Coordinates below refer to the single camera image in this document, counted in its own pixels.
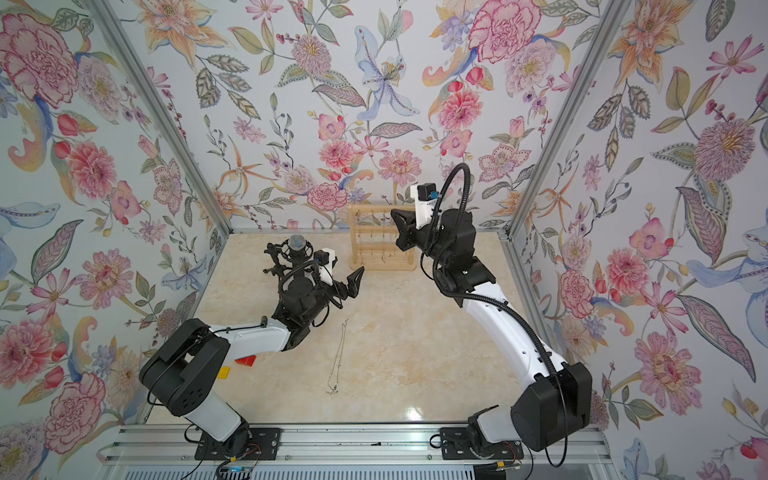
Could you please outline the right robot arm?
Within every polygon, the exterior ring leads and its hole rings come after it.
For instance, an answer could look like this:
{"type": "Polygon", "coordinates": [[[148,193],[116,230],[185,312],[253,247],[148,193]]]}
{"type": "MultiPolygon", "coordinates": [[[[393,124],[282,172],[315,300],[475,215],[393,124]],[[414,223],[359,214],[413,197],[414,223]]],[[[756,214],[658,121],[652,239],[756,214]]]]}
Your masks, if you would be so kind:
{"type": "Polygon", "coordinates": [[[443,186],[412,185],[413,210],[394,209],[397,247],[417,248],[432,261],[427,277],[441,295],[456,302],[490,336],[510,365],[522,393],[508,407],[471,415],[462,431],[441,430],[446,459],[522,459],[567,445],[591,423],[592,376],[580,362],[569,363],[548,346],[508,302],[489,268],[475,254],[476,229],[467,209],[470,169],[461,163],[443,186]]]}

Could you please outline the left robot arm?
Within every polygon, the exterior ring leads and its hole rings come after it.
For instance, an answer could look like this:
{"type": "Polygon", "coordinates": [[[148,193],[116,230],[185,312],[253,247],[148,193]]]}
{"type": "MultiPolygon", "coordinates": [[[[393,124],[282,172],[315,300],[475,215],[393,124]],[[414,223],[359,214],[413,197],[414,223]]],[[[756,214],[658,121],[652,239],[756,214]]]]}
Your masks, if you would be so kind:
{"type": "Polygon", "coordinates": [[[222,367],[263,353],[289,351],[314,328],[318,316],[341,309],[361,290],[365,269],[338,281],[337,257],[295,235],[264,250],[277,278],[277,306],[270,316],[241,326],[184,321],[141,368],[139,380],[156,404],[198,427],[201,443],[215,456],[240,459],[260,450],[249,423],[213,390],[222,367]]]}

